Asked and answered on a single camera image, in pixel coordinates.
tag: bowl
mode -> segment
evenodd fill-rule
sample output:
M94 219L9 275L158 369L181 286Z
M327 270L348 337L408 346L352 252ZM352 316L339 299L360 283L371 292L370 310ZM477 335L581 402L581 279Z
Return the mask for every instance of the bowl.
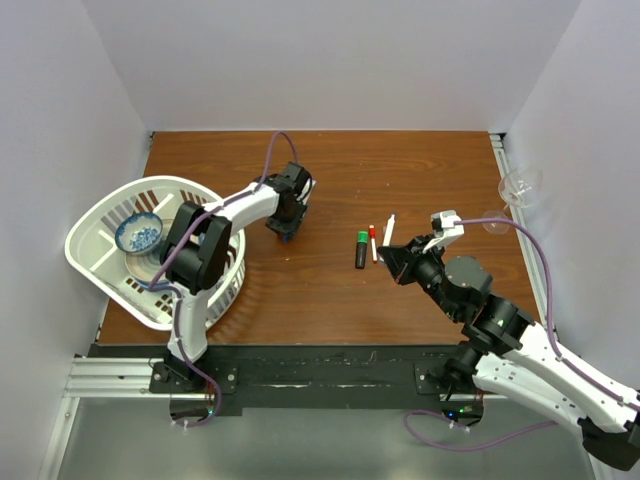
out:
M116 246L130 255L146 255L162 241L162 219L151 212L127 218L116 229Z

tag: black marker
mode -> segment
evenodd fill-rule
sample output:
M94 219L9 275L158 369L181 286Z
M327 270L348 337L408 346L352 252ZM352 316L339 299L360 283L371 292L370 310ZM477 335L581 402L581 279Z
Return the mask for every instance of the black marker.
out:
M358 232L358 243L356 243L356 268L364 268L367 261L367 243L369 243L369 234L367 232Z

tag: white laundry basket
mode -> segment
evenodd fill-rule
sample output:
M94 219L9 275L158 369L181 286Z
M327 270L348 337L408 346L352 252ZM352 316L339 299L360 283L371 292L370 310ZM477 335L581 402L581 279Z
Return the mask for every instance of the white laundry basket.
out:
M172 297L149 292L131 276L125 253L114 241L118 225L134 213L152 211L172 219L180 205L221 200L211 190L179 177L147 177L131 182L98 202L73 226L65 243L67 260L140 322L154 330L171 330ZM207 328L216 323L235 300L244 282L244 230L231 237L223 276L209 300Z

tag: wooden table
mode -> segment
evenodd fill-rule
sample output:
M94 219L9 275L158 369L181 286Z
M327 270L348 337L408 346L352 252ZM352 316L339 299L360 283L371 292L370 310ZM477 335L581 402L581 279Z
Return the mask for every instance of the wooden table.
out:
M500 176L486 132L292 132L300 163L317 180L297 237L283 244L263 222L246 229L247 277L235 303L209 330L210 343L457 343L451 323L417 285L396 286L386 267L354 268L356 236L382 234L397 212L394 244L430 233L429 217L455 209L477 218L501 208ZM271 132L156 134L145 175L176 175L226 196L262 171ZM284 140L272 172L291 159ZM511 229L469 226L448 249L473 255L494 290L536 314L522 253ZM166 343L111 301L101 344Z

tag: wine glass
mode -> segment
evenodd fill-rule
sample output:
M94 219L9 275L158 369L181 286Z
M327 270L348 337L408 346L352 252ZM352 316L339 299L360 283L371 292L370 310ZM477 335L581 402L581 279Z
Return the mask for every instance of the wine glass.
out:
M509 206L527 208L540 198L542 189L542 170L531 165L516 167L498 184L498 193L506 202L502 210L488 210L482 218L508 218L505 211ZM505 223L489 222L483 224L489 233L503 234L509 230Z

